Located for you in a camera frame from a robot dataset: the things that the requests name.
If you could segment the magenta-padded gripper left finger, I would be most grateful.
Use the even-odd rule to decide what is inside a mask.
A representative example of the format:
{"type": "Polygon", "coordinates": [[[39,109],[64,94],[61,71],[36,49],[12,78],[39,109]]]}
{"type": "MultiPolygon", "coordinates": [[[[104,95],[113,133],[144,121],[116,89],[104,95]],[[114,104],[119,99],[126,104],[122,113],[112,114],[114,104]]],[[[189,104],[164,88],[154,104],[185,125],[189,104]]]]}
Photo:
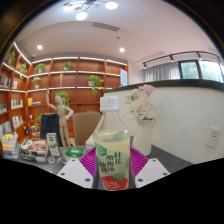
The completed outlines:
{"type": "Polygon", "coordinates": [[[59,171],[58,176],[81,187],[92,189],[96,171],[96,148],[92,148],[80,158],[70,159],[59,171]]]}

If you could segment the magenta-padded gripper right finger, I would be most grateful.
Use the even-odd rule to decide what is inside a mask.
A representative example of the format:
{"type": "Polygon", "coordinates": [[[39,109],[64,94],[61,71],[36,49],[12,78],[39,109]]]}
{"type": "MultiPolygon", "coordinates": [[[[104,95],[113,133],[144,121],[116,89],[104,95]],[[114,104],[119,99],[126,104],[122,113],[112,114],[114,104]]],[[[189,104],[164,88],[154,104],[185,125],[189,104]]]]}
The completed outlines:
{"type": "Polygon", "coordinates": [[[134,148],[130,148],[130,165],[135,188],[144,187],[169,175],[169,171],[158,159],[149,159],[134,148]]]}

